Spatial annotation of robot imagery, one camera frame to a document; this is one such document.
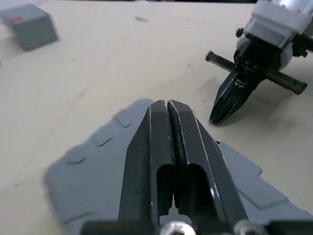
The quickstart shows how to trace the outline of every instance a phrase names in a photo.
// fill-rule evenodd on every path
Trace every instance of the gray block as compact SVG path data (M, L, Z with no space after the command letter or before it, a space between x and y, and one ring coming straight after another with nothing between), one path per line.
M58 40L50 15L31 4L0 12L24 50L32 50Z
M119 112L48 169L45 175L48 194L69 235L79 235L81 227L89 220L118 218L127 147L152 103L142 99ZM220 143L219 147L252 222L313 219L261 179L260 167L225 143ZM175 219L191 223L187 216L178 215L175 208L170 209L168 216L162 216L160 222Z

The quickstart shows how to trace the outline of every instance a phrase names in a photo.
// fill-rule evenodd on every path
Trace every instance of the gray foam pad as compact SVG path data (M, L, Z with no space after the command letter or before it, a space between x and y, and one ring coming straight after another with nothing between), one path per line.
M48 169L45 175L48 194L69 235L79 235L86 221L118 218L126 150L152 103L141 99L118 112L86 142L70 149ZM219 146L252 222L313 219L261 179L260 167L227 144ZM188 217L178 215L173 208L160 222L174 219L190 223Z

